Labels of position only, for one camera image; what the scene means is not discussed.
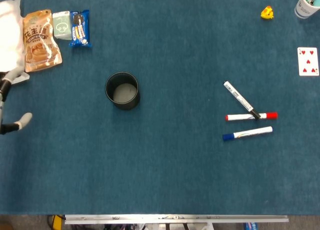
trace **white bag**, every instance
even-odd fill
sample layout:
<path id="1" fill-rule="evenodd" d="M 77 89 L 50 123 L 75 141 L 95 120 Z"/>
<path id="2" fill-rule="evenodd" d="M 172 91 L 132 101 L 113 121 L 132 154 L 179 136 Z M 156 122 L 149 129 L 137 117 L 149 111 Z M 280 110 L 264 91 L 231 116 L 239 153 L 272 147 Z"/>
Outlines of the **white bag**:
<path id="1" fill-rule="evenodd" d="M 0 72 L 25 68 L 20 0 L 0 2 Z"/>

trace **blue snack package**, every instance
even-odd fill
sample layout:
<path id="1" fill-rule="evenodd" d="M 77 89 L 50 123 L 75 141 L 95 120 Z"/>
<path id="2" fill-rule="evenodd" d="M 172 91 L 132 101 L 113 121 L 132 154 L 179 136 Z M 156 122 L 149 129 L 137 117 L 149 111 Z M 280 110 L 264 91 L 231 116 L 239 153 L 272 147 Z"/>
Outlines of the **blue snack package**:
<path id="1" fill-rule="evenodd" d="M 258 230 L 258 224 L 255 222 L 246 222 L 244 224 L 244 230 Z"/>
<path id="2" fill-rule="evenodd" d="M 91 47 L 92 45 L 89 42 L 89 10 L 81 13 L 71 11 L 70 21 L 72 25 L 72 41 L 69 43 L 69 46 Z"/>

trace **blue marker cap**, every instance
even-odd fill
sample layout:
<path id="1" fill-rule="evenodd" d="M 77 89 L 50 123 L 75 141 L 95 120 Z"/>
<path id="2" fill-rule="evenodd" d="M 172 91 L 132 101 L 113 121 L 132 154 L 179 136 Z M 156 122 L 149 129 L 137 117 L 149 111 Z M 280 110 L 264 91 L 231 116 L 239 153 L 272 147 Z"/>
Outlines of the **blue marker cap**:
<path id="1" fill-rule="evenodd" d="M 233 133 L 230 133 L 230 134 L 224 134 L 222 135 L 222 138 L 224 141 L 228 141 L 228 140 L 232 140 L 235 138 L 235 135 Z"/>

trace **metal edge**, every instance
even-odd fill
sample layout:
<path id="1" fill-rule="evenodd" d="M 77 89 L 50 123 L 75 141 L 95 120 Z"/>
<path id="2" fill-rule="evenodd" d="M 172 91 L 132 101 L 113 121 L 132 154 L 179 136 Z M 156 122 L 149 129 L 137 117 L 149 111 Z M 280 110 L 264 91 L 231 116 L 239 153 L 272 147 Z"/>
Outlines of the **metal edge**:
<path id="1" fill-rule="evenodd" d="M 65 218 L 65 224 L 289 222 L 287 215 L 68 214 Z"/>

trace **playing card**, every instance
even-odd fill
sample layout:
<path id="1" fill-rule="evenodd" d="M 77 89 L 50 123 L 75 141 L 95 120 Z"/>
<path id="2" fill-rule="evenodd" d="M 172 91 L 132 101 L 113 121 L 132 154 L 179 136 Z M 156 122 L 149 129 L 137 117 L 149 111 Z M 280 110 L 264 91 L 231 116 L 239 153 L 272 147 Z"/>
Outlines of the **playing card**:
<path id="1" fill-rule="evenodd" d="M 313 47 L 298 47 L 300 76 L 319 76 L 318 51 Z"/>

